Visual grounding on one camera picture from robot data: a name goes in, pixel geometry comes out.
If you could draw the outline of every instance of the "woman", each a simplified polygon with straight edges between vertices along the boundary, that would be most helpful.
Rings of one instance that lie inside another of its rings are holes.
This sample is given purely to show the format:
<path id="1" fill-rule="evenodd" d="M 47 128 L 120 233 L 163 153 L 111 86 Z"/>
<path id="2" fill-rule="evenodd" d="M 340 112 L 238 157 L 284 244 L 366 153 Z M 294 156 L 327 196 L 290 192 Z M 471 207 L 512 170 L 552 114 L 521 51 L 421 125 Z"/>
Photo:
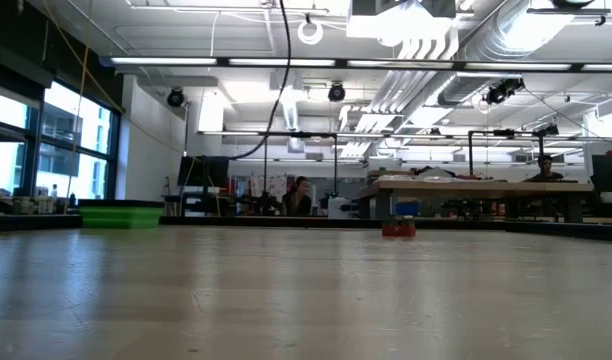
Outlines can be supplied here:
<path id="1" fill-rule="evenodd" d="M 308 197 L 310 184 L 308 179 L 300 176 L 295 180 L 291 191 L 282 197 L 282 215 L 308 216 L 310 215 L 311 200 Z"/>

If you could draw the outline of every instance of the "window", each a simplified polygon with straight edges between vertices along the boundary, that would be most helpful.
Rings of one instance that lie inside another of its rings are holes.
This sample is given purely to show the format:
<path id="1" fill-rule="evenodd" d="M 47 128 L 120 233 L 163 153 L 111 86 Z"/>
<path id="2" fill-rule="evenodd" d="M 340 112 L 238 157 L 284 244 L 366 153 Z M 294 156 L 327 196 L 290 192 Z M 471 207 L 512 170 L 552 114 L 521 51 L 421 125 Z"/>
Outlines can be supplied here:
<path id="1" fill-rule="evenodd" d="M 11 194 L 21 186 L 24 150 L 23 143 L 0 143 L 0 189 Z"/>
<path id="2" fill-rule="evenodd" d="M 19 128 L 28 128 L 29 108 L 23 103 L 0 95 L 0 121 Z"/>
<path id="3" fill-rule="evenodd" d="M 79 94 L 56 82 L 44 95 L 40 113 L 40 104 L 0 88 L 0 128 L 18 135 L 15 142 L 0 142 L 0 189 L 36 196 L 55 185 L 62 198 L 112 196 L 117 148 L 110 141 L 119 130 L 117 115 L 82 98 L 78 117 Z"/>
<path id="4" fill-rule="evenodd" d="M 97 145 L 95 146 L 95 149 L 99 152 L 103 152 L 104 146 L 104 127 L 99 125 L 97 126 Z"/>
<path id="5" fill-rule="evenodd" d="M 104 170 L 102 170 L 102 166 L 104 164 L 96 161 L 93 164 L 93 187 L 92 187 L 92 193 L 95 195 L 96 199 L 101 199 L 103 194 L 104 194 Z"/>
<path id="6" fill-rule="evenodd" d="M 81 155 L 71 150 L 53 145 L 41 144 L 39 148 L 39 171 L 58 175 L 73 176 L 79 173 L 79 157 Z"/>
<path id="7" fill-rule="evenodd" d="M 75 140 L 86 149 L 108 153 L 108 136 L 105 136 L 110 129 L 108 109 L 83 98 L 77 117 L 79 94 L 55 82 L 46 89 L 44 101 L 42 134 L 70 143 Z"/>
<path id="8" fill-rule="evenodd" d="M 73 176 L 68 193 L 71 165 Z M 106 167 L 106 160 L 80 153 L 76 153 L 73 159 L 72 151 L 42 144 L 37 189 L 50 193 L 53 185 L 57 185 L 57 196 L 62 198 L 75 194 L 78 199 L 103 199 Z"/>

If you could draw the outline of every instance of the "man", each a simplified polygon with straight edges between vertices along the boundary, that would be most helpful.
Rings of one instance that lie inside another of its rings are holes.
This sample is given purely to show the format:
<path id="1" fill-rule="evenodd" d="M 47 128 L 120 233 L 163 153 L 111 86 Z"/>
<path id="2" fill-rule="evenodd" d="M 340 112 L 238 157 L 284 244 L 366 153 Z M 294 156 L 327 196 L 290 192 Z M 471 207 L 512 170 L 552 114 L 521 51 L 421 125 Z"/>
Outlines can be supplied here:
<path id="1" fill-rule="evenodd" d="M 541 169 L 541 172 L 532 178 L 528 179 L 529 182 L 548 182 L 548 181 L 556 181 L 564 178 L 564 175 L 560 173 L 556 173 L 551 171 L 553 166 L 553 158 L 549 155 L 544 155 L 539 160 L 537 160 L 537 164 Z"/>

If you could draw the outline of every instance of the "person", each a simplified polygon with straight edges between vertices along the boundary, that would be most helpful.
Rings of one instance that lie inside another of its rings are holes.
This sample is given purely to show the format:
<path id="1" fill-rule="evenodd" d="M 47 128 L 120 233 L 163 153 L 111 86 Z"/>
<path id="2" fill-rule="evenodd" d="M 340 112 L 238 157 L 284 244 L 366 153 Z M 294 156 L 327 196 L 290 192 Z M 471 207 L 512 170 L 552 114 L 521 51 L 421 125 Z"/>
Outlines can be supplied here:
<path id="1" fill-rule="evenodd" d="M 539 158 L 539 160 L 537 160 L 537 164 L 539 165 L 541 172 L 528 179 L 529 182 L 548 182 L 561 180 L 564 178 L 564 175 L 551 171 L 551 168 L 553 167 L 553 158 L 549 155 L 544 155 Z"/>
<path id="2" fill-rule="evenodd" d="M 312 201 L 308 197 L 310 184 L 303 176 L 295 180 L 291 190 L 282 197 L 282 215 L 284 216 L 308 216 Z"/>

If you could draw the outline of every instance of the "black cable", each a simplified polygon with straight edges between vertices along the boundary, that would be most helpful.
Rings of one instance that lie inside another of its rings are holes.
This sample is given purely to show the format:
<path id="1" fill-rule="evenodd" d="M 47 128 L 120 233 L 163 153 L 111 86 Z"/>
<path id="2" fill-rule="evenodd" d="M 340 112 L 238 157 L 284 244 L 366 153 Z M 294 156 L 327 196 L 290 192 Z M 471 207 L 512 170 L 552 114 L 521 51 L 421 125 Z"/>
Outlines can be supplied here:
<path id="1" fill-rule="evenodd" d="M 270 129 L 273 127 L 273 120 L 275 119 L 275 111 L 277 111 L 277 107 L 282 99 L 282 94 L 284 93 L 284 89 L 286 88 L 286 82 L 288 81 L 288 73 L 290 72 L 290 63 L 291 58 L 293 56 L 293 47 L 290 42 L 290 27 L 288 26 L 288 18 L 286 17 L 286 8 L 284 7 L 284 0 L 279 0 L 279 6 L 282 9 L 282 18 L 284 19 L 284 28 L 286 29 L 286 42 L 288 45 L 288 56 L 286 61 L 286 71 L 284 73 L 284 80 L 282 81 L 282 87 L 279 89 L 279 95 L 277 96 L 277 100 L 275 101 L 275 105 L 273 105 L 273 110 L 270 112 L 270 119 L 268 120 L 268 126 L 266 127 L 266 132 L 264 133 L 264 137 L 262 140 L 250 151 L 247 151 L 240 155 L 229 156 L 226 157 L 228 160 L 238 160 L 243 159 L 245 157 L 250 156 L 255 151 L 259 150 L 259 148 L 264 145 L 264 143 L 268 140 L 268 134 L 270 133 Z"/>
<path id="2" fill-rule="evenodd" d="M 553 110 L 555 113 L 557 113 L 557 115 L 563 117 L 564 119 L 572 122 L 573 124 L 577 125 L 578 127 L 580 127 L 583 130 L 588 131 L 589 134 L 594 135 L 595 137 L 597 137 L 598 139 L 602 139 L 605 142 L 609 143 L 612 145 L 612 141 L 606 139 L 605 137 L 601 137 L 599 135 L 597 135 L 596 133 L 590 131 L 588 128 L 584 127 L 584 125 L 578 123 L 577 121 L 569 118 L 568 116 L 562 114 L 559 110 L 555 109 L 554 107 L 550 106 L 546 101 L 544 101 L 544 99 L 540 98 L 539 96 L 533 94 L 532 91 L 528 90 L 528 88 L 526 86 L 524 86 L 524 90 L 526 90 L 526 92 L 528 92 L 529 94 L 531 94 L 535 99 L 537 99 L 539 102 L 541 102 L 542 104 L 546 105 L 548 108 L 550 108 L 551 110 Z"/>

